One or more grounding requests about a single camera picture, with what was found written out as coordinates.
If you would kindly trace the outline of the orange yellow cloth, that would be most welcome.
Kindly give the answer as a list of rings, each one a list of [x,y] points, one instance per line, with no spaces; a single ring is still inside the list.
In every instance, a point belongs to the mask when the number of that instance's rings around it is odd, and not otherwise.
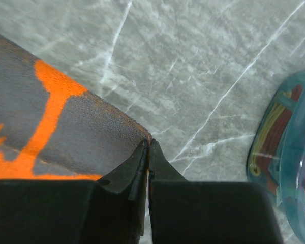
[[[98,180],[151,134],[0,34],[0,179]]]

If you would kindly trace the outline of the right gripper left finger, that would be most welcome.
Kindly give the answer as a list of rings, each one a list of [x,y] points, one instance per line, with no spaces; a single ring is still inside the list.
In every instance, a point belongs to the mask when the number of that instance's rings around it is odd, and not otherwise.
[[[138,243],[148,142],[100,180],[0,180],[0,243]]]

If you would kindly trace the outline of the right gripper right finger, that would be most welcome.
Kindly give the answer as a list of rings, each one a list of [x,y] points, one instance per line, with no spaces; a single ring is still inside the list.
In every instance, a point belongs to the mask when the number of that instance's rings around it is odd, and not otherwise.
[[[152,141],[149,214],[154,243],[282,243],[270,200],[257,184],[186,180]]]

